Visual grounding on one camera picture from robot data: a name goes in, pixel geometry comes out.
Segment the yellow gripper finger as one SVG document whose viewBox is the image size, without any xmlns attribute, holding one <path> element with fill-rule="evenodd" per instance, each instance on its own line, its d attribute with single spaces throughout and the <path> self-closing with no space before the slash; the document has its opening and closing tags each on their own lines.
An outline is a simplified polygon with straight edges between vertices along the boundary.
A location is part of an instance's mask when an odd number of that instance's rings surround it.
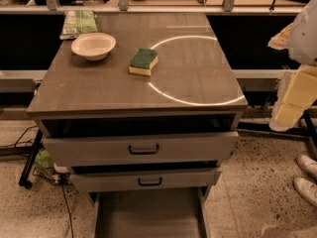
<svg viewBox="0 0 317 238">
<path fill-rule="evenodd" d="M 317 66 L 302 64 L 288 70 L 279 82 L 268 126 L 284 132 L 294 127 L 304 111 L 317 100 Z"/>
<path fill-rule="evenodd" d="M 284 27 L 278 34 L 269 40 L 267 45 L 275 50 L 287 50 L 289 47 L 291 27 L 292 24 Z"/>
</svg>

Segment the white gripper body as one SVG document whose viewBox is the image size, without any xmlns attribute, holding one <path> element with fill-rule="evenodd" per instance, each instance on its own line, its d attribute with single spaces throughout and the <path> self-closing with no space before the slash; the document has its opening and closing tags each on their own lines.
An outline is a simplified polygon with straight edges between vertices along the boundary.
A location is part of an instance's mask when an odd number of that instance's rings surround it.
<svg viewBox="0 0 317 238">
<path fill-rule="evenodd" d="M 289 57 L 302 64 L 317 64 L 317 0 L 310 0 L 292 23 Z"/>
</svg>

